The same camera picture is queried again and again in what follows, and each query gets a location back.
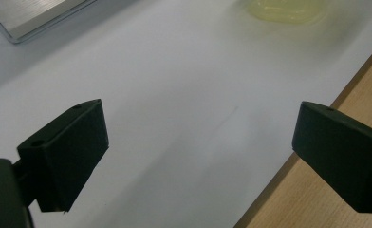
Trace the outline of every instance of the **wooden surface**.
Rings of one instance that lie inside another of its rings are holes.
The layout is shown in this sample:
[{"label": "wooden surface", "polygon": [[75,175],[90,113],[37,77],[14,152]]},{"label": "wooden surface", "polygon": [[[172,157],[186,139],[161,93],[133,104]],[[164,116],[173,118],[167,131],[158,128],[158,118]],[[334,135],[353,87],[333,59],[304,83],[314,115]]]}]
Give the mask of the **wooden surface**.
[{"label": "wooden surface", "polygon": [[[372,56],[332,106],[372,127]],[[235,227],[372,228],[372,214],[356,213],[294,153]]]}]

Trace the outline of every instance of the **metal plate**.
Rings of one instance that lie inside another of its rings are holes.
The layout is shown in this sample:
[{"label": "metal plate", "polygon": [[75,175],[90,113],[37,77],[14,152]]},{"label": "metal plate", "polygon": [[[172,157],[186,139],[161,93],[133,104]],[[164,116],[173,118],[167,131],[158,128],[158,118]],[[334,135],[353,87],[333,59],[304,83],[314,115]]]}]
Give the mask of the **metal plate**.
[{"label": "metal plate", "polygon": [[0,24],[18,40],[86,0],[0,0]]}]

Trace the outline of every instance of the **black clamp jaw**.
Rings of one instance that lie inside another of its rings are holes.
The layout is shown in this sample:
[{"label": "black clamp jaw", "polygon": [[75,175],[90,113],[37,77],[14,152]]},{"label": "black clamp jaw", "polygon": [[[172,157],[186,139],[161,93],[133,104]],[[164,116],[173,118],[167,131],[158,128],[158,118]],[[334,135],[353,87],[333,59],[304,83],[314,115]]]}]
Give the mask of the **black clamp jaw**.
[{"label": "black clamp jaw", "polygon": [[294,151],[354,210],[372,213],[372,128],[333,108],[303,102]]},{"label": "black clamp jaw", "polygon": [[69,211],[108,146],[101,100],[71,107],[21,143],[20,161],[0,159],[0,228],[33,227],[34,200],[42,212]]}]

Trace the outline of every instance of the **black clamp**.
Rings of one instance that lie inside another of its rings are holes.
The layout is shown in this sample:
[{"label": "black clamp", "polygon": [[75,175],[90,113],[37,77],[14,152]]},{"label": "black clamp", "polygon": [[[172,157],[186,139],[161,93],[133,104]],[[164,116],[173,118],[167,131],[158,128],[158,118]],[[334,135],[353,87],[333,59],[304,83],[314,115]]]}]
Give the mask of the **black clamp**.
[{"label": "black clamp", "polygon": [[292,146],[354,210],[372,213],[372,128],[303,102]]},{"label": "black clamp", "polygon": [[0,159],[0,228],[33,227],[34,200],[43,212],[69,211],[108,146],[101,100],[71,107],[21,143],[20,161]]}]

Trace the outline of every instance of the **yellow liquid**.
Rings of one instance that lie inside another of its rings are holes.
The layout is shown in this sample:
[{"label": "yellow liquid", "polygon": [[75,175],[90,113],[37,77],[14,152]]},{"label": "yellow liquid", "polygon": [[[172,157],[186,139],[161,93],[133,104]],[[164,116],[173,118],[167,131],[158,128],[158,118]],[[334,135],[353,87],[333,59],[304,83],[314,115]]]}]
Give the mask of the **yellow liquid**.
[{"label": "yellow liquid", "polygon": [[321,14],[324,0],[252,0],[249,12],[266,20],[284,23],[305,23]]}]

